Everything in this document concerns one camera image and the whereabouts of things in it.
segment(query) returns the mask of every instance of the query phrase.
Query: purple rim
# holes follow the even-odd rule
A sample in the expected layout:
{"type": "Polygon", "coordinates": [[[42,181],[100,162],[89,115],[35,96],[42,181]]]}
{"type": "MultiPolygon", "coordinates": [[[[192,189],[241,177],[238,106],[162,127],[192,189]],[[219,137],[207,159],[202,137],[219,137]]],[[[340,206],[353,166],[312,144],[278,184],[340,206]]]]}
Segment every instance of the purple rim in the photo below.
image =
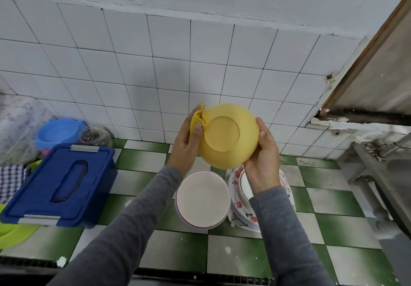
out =
{"type": "MultiPolygon", "coordinates": [[[[228,191],[229,191],[229,193],[230,193],[229,187],[228,187],[228,185],[226,184],[226,182],[223,180],[223,178],[221,178],[217,173],[212,172],[212,171],[206,171],[206,170],[194,171],[194,172],[190,173],[188,176],[186,176],[186,177],[184,178],[184,180],[187,179],[189,176],[191,176],[193,173],[196,173],[196,172],[210,172],[210,173],[212,173],[212,174],[215,174],[217,177],[219,177],[219,178],[224,182],[224,184],[226,185],[226,187],[227,187],[227,189],[228,189],[228,191]]],[[[176,199],[174,200],[174,205],[176,206],[177,214],[178,214],[178,216],[180,217],[180,219],[181,219],[186,225],[188,225],[189,227],[191,227],[191,228],[193,228],[193,229],[196,229],[196,230],[211,230],[212,228],[215,228],[216,226],[219,226],[221,223],[223,223],[223,221],[225,220],[225,218],[226,218],[226,217],[228,216],[228,214],[229,214],[230,205],[228,206],[228,209],[227,209],[227,212],[226,212],[225,216],[221,219],[221,221],[219,221],[219,222],[216,223],[215,225],[213,225],[213,226],[208,226],[208,227],[205,227],[205,228],[202,228],[202,227],[199,227],[199,226],[194,226],[194,225],[192,225],[190,222],[188,222],[186,219],[184,219],[183,216],[181,215],[180,211],[178,210],[178,205],[177,205],[177,193],[178,193],[178,190],[177,190],[177,192],[176,192],[176,199]]]]}

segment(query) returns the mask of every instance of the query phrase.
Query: hand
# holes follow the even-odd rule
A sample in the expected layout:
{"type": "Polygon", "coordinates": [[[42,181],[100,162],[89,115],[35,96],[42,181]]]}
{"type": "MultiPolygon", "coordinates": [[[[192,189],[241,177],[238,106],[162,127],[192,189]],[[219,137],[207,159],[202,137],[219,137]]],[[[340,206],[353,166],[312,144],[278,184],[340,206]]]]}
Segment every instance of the hand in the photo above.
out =
{"type": "Polygon", "coordinates": [[[168,165],[180,170],[184,178],[194,164],[196,159],[198,146],[203,137],[203,125],[198,123],[195,125],[193,132],[190,135],[191,118],[196,111],[201,110],[201,105],[198,104],[190,115],[184,120],[180,132],[174,141],[173,150],[171,151],[168,165]]]}
{"type": "Polygon", "coordinates": [[[244,164],[253,195],[280,186],[280,153],[277,144],[260,117],[256,118],[260,129],[258,145],[252,156],[244,164]]]}

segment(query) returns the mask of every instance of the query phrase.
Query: blue plastic container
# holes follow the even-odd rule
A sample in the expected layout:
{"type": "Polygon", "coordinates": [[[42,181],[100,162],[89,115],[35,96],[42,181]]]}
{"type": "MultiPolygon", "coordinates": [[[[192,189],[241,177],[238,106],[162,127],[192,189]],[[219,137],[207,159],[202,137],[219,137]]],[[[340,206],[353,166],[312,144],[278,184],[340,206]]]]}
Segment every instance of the blue plastic container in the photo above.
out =
{"type": "Polygon", "coordinates": [[[77,143],[80,132],[87,127],[83,121],[69,118],[50,119],[37,132],[36,145],[40,151],[60,143],[77,143]]]}
{"type": "Polygon", "coordinates": [[[56,145],[0,214],[3,223],[92,228],[117,176],[114,149],[56,145]]]}

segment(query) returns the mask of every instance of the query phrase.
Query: person's right hand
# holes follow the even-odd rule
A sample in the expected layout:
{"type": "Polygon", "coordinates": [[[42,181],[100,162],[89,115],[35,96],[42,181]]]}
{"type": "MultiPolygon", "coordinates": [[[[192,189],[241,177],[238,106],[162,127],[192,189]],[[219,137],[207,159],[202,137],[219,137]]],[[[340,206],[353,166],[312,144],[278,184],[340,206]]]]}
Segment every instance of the person's right hand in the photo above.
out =
{"type": "Polygon", "coordinates": [[[280,153],[277,144],[260,117],[256,118],[260,129],[259,140],[253,155],[244,163],[253,195],[280,186],[280,153]]]}

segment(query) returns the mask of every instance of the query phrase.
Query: tiled wall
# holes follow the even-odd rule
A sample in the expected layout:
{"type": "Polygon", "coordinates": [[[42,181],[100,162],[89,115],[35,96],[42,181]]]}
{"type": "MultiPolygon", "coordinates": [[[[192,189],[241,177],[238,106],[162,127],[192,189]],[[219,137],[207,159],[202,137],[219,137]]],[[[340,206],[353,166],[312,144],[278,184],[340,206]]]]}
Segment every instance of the tiled wall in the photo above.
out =
{"type": "Polygon", "coordinates": [[[351,135],[304,126],[359,39],[27,0],[0,0],[0,38],[0,93],[119,138],[172,143],[199,102],[249,108],[283,154],[335,158],[351,135]]]}

